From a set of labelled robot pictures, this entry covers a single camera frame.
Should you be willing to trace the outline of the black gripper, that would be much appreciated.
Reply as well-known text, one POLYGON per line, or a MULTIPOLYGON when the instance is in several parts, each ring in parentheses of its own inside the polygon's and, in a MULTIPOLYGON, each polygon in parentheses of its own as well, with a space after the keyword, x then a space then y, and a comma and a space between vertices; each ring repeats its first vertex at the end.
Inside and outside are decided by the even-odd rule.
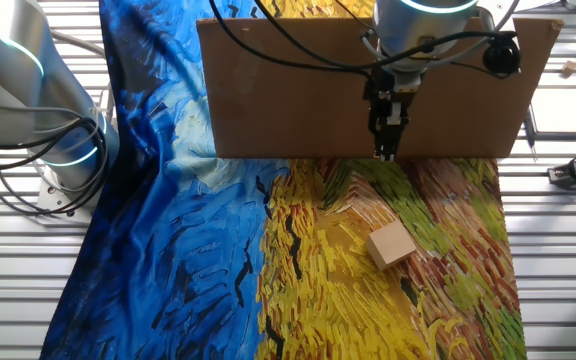
MULTIPOLYGON (((364 96, 370 102, 388 100, 393 103, 390 128, 393 149, 397 150, 403 132, 410 122, 409 108, 421 85, 421 73, 377 67, 372 69, 371 76, 372 82, 366 84, 364 96)), ((374 156, 382 161, 392 161, 389 125, 380 107, 370 108, 370 132, 374 136, 374 156)))

